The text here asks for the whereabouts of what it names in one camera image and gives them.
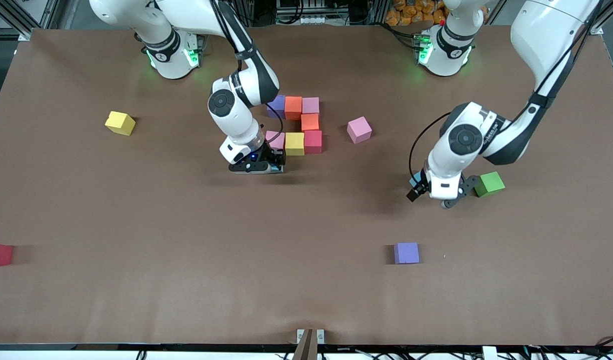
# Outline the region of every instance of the blue cube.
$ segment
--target blue cube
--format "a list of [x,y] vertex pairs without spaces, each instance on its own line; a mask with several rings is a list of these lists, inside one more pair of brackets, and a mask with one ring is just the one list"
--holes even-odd
[[396,264],[418,264],[420,263],[420,253],[418,253],[418,243],[397,243],[393,247],[395,250]]
[[423,176],[420,174],[420,171],[417,171],[415,175],[413,175],[413,177],[409,180],[409,184],[411,184],[411,187],[414,188],[416,187],[416,184],[422,182],[422,180]]
[[[284,96],[284,95],[278,95],[278,96],[275,96],[273,101],[268,103],[268,105],[270,107],[272,107],[273,110],[275,110],[277,112],[277,114],[279,115],[279,117],[281,117],[282,119],[286,119],[287,118],[286,115],[284,114],[284,100],[285,100],[285,98],[286,98],[286,96]],[[273,110],[271,110],[271,109],[269,109],[267,107],[268,117],[276,119],[277,116],[273,113]]]

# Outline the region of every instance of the purple cube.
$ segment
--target purple cube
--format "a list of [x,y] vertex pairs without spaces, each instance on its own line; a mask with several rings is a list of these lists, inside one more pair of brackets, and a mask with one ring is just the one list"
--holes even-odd
[[[272,107],[273,110],[275,110],[277,114],[279,115],[279,117],[281,117],[282,119],[287,118],[286,115],[284,115],[284,99],[285,98],[286,96],[284,95],[278,95],[278,96],[275,96],[273,101],[268,103],[268,105]],[[273,111],[269,109],[268,107],[267,107],[267,111],[268,111],[268,117],[272,117],[273,119],[277,118],[277,116],[273,113]]]
[[277,131],[267,131],[266,141],[270,141],[271,139],[275,138],[275,140],[268,143],[268,146],[270,146],[270,148],[272,148],[273,150],[284,150],[284,137],[286,136],[286,134],[284,132],[281,132],[279,135],[277,134]]
[[303,97],[302,114],[320,114],[320,98]]
[[418,253],[418,243],[397,243],[393,247],[395,250],[396,264],[418,264],[420,263],[420,253]]
[[372,132],[373,130],[364,116],[349,121],[347,124],[347,133],[353,144],[368,140]]

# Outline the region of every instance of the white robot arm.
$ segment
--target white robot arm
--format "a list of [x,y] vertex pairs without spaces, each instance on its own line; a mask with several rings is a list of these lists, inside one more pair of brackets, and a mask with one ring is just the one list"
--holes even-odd
[[220,152],[234,173],[283,171],[284,153],[271,150],[265,143],[265,136],[249,110],[274,100],[280,82],[231,5],[222,0],[89,2],[104,22],[135,30],[152,66],[167,79],[182,78],[199,66],[193,57],[197,34],[226,38],[235,52],[238,69],[213,82],[208,100],[211,117],[227,136]]
[[[421,179],[407,196],[409,200],[428,191],[431,198],[444,200],[443,206],[451,207],[455,199],[466,195],[461,188],[462,171],[478,155],[500,166],[512,164],[524,154],[571,71],[576,33],[588,19],[597,16],[598,4],[599,0],[524,3],[511,27],[511,41],[535,75],[535,87],[526,106],[513,121],[475,102],[455,107],[440,129],[440,139],[428,154]],[[588,35],[589,27],[587,24],[583,36]]]

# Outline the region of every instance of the cable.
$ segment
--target cable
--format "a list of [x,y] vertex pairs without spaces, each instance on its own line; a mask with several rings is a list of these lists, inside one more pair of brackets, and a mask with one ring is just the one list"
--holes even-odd
[[304,13],[304,11],[305,11],[304,0],[299,0],[299,3],[295,5],[295,14],[293,15],[293,18],[291,18],[291,20],[289,21],[282,21],[278,19],[277,22],[284,24],[284,25],[291,25],[297,22],[298,20],[300,20],[300,18],[302,18],[302,14]]
[[[438,117],[437,119],[433,120],[432,123],[430,123],[429,125],[427,125],[427,127],[424,128],[424,130],[422,130],[422,132],[420,132],[420,134],[418,135],[418,137],[415,138],[415,141],[413,142],[413,145],[411,146],[411,150],[409,151],[409,174],[411,175],[411,178],[413,179],[413,181],[415,182],[415,186],[420,185],[420,182],[418,182],[416,180],[416,178],[414,177],[414,171],[411,169],[411,159],[412,157],[414,157],[414,149],[416,148],[416,144],[418,144],[418,141],[420,140],[421,137],[423,137],[423,135],[425,134],[425,132],[430,129],[432,126],[434,126],[438,121],[442,120],[443,118],[449,116],[449,114],[451,114],[451,112],[447,112],[446,114]],[[422,360],[422,358],[424,358],[425,356],[427,356],[430,353],[425,353],[424,355],[420,356],[418,358],[418,360]]]
[[[228,41],[228,43],[231,44],[231,47],[233,48],[233,52],[235,54],[238,54],[238,47],[236,46],[236,43],[233,41],[233,38],[231,38],[231,31],[229,30],[227,21],[224,18],[224,14],[222,13],[222,10],[220,10],[220,7],[218,6],[217,2],[219,1],[220,0],[209,0],[209,3],[211,3],[211,8],[213,9],[213,13],[215,13],[215,19],[217,20],[217,24],[220,25],[220,30],[222,30],[222,34],[224,34],[226,41]],[[242,71],[242,60],[237,61],[237,70]]]
[[611,344],[613,342],[613,337],[611,337],[610,339],[606,340],[606,341],[602,341],[598,344],[595,345],[595,347],[603,347],[603,346],[607,346],[608,344]]
[[372,26],[372,25],[379,25],[380,27],[383,27],[388,32],[390,32],[391,34],[394,34],[394,35],[399,35],[401,37],[405,37],[405,38],[409,38],[409,39],[413,39],[414,38],[414,35],[412,35],[412,34],[407,34],[405,32],[400,32],[398,30],[394,30],[393,28],[391,28],[391,25],[389,25],[388,23],[384,23],[384,22],[371,22],[371,23],[368,23],[369,27]]
[[284,130],[284,121],[282,121],[282,117],[280,116],[280,114],[278,114],[277,111],[275,111],[275,109],[273,107],[271,107],[271,105],[266,104],[267,108],[270,109],[270,111],[273,112],[273,114],[275,114],[275,116],[277,116],[277,120],[279,120],[279,131],[277,132],[277,134],[275,134],[275,136],[273,136],[269,141],[267,141],[268,143],[274,141],[275,139],[277,139],[280,134],[282,134],[282,130]]
[[549,72],[546,74],[546,76],[544,76],[544,79],[542,79],[542,82],[540,82],[540,85],[535,89],[535,93],[537,94],[538,92],[540,92],[540,90],[542,89],[542,86],[544,86],[544,84],[547,82],[547,79],[549,79],[549,77],[551,76],[551,74],[553,74],[553,71],[556,70],[556,68],[558,68],[558,66],[560,66],[560,63],[565,59],[565,57],[567,57],[567,54],[569,54],[572,50],[572,48],[574,48],[574,46],[578,43],[578,41],[580,41],[580,38],[583,37],[580,46],[578,47],[575,55],[573,56],[573,62],[571,64],[571,67],[573,67],[573,65],[576,63],[578,56],[580,55],[580,50],[582,50],[583,45],[585,45],[585,41],[587,39],[587,37],[589,36],[589,34],[591,33],[591,29],[593,26],[593,23],[595,23],[596,19],[598,18],[598,14],[600,12],[600,9],[602,7],[602,3],[603,1],[599,1],[595,7],[595,9],[593,9],[593,12],[591,13],[590,17],[588,18],[588,21],[586,22],[586,25],[584,27],[584,30],[581,31],[578,36],[576,36],[576,38],[574,39],[574,41],[571,43],[571,45],[569,46],[569,48],[567,48],[566,51],[564,51],[564,54],[562,54],[562,56],[560,57],[560,59],[555,63],[555,65],[553,66],[553,68],[551,68],[551,70],[549,70]]

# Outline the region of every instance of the yellow cube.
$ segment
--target yellow cube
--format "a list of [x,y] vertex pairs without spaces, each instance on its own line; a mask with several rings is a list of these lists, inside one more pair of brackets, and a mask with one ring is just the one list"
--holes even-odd
[[106,127],[116,134],[129,136],[133,132],[136,121],[123,112],[112,111],[108,114]]
[[284,153],[288,156],[303,157],[305,154],[305,133],[287,132],[284,137]]

